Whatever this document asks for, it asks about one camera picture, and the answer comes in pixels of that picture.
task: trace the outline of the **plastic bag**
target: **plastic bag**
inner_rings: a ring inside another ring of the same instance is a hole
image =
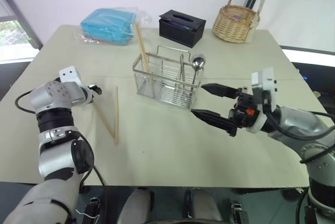
[[[126,45],[134,36],[133,24],[147,24],[150,16],[137,8],[100,8],[89,14],[76,32],[83,43],[114,43]]]

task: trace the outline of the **blue towel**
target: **blue towel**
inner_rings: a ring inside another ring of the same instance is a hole
[[[112,8],[93,11],[81,23],[84,34],[97,40],[125,45],[132,36],[136,14]]]

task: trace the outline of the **wire basket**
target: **wire basket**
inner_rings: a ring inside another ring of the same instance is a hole
[[[159,48],[182,52],[180,59],[183,59],[184,53],[187,53],[190,61],[191,53],[189,51],[158,46],[156,54],[147,53],[149,62],[149,72],[147,72],[144,68],[142,56],[139,55],[132,66],[137,93],[165,103],[191,109],[201,83],[203,69],[195,73],[192,65],[188,62],[158,55]]]
[[[213,34],[218,38],[235,43],[250,42],[260,21],[265,0],[261,0],[258,11],[228,4],[221,8],[213,24]]]

